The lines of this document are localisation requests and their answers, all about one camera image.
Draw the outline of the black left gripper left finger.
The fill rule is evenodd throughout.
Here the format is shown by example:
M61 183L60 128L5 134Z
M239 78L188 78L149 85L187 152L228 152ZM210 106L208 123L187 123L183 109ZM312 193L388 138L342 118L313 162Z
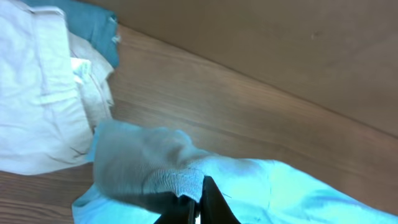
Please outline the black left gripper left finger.
M196 201L181 196L174 197L155 224L195 224Z

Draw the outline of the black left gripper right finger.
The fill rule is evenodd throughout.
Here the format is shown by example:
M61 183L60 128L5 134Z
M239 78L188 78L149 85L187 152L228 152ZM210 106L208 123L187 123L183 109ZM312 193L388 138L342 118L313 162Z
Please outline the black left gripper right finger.
M234 216L215 181L210 176L203 179L200 200L201 224L240 224Z

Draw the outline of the light blue printed t-shirt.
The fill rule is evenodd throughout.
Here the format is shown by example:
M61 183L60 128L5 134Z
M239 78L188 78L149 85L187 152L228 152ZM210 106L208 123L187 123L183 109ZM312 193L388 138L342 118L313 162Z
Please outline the light blue printed t-shirt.
M197 148L182 131L110 120L88 154L94 183L72 204L75 223L145 224L174 197L196 201L210 176L240 223L396 223L283 162L234 159Z

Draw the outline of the beige pants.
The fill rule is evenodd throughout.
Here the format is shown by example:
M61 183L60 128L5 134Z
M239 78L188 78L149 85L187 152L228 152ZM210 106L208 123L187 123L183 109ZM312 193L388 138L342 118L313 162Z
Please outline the beige pants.
M86 163L110 119L111 64L57 6L1 2L1 170L38 175Z

